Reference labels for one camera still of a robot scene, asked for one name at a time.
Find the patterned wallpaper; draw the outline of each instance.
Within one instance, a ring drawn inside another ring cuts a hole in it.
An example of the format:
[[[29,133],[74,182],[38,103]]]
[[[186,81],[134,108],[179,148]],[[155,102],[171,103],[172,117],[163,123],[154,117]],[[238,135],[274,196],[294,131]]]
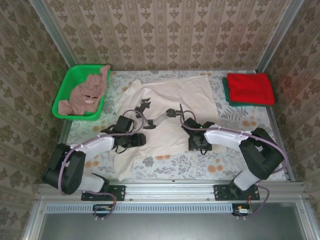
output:
[[[320,223],[320,1],[305,0],[266,72],[273,110],[298,181]]]
[[[289,0],[44,0],[77,64],[255,69]]]
[[[67,70],[27,0],[0,1],[0,239],[19,239],[62,122],[53,100]]]

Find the green basket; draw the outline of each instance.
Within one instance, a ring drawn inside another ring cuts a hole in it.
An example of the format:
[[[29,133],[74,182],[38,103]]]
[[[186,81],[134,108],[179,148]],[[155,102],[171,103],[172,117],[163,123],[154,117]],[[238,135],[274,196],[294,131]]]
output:
[[[96,112],[86,111],[84,115],[60,115],[58,113],[58,105],[60,100],[69,100],[71,91],[79,84],[84,82],[89,74],[100,74],[100,68],[104,65],[76,65],[71,67],[65,74],[59,92],[55,98],[52,113],[56,118],[66,119],[71,121],[96,121],[100,118],[102,108],[104,105],[105,96],[102,96],[98,110]],[[106,77],[106,85],[108,89],[111,71],[109,69]]]

